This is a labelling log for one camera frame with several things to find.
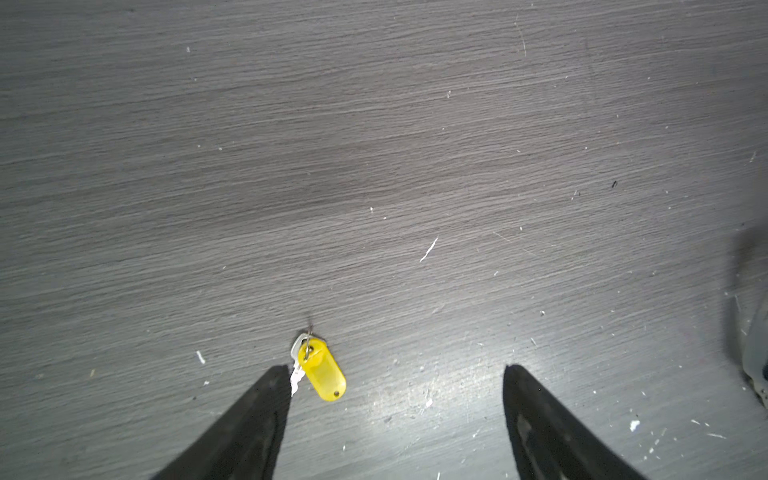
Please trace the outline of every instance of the gray wood grain surface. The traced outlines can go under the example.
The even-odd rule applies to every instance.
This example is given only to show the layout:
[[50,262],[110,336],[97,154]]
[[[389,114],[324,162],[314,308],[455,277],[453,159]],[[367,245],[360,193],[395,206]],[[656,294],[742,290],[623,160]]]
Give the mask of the gray wood grain surface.
[[517,478],[518,362],[648,478],[765,479],[722,317],[767,185],[766,21],[6,2],[0,476],[151,475],[311,320],[349,389],[301,384],[276,478]]

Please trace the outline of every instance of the key tag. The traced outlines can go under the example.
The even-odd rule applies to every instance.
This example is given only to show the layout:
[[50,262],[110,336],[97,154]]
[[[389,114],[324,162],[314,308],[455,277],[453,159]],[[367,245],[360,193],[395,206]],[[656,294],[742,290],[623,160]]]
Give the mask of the key tag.
[[310,379],[320,398],[327,402],[340,399],[346,392],[346,379],[328,346],[311,333],[302,333],[290,350]]

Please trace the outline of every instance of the yellow plastic tag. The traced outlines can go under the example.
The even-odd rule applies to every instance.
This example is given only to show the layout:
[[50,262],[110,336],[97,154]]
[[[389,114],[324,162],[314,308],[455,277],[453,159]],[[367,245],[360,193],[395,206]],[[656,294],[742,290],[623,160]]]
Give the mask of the yellow plastic tag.
[[346,392],[346,379],[328,346],[321,339],[312,337],[309,342],[309,358],[306,356],[306,348],[306,342],[299,348],[299,365],[317,394],[327,402],[340,399]]

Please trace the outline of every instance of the gray plastic object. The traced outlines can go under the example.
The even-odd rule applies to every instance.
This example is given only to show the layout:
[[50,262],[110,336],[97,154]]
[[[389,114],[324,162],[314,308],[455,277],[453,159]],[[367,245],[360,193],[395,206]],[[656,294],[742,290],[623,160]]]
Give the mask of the gray plastic object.
[[768,291],[763,292],[746,335],[741,365],[750,377],[755,393],[768,409]]

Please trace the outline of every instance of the white debris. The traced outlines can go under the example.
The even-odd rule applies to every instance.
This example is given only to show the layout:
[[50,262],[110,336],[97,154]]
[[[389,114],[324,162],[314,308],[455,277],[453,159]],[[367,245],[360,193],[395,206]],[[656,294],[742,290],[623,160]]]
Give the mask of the white debris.
[[299,365],[299,360],[293,363],[293,372],[290,374],[290,395],[299,391],[299,382],[304,378],[304,369]]
[[435,248],[435,243],[437,243],[437,239],[438,237],[435,237],[435,241],[432,242],[432,245],[429,246],[429,248],[427,249],[427,253],[425,253],[422,259],[419,260],[419,263],[421,263],[427,257],[427,255],[429,255],[429,252],[431,252],[433,248]]

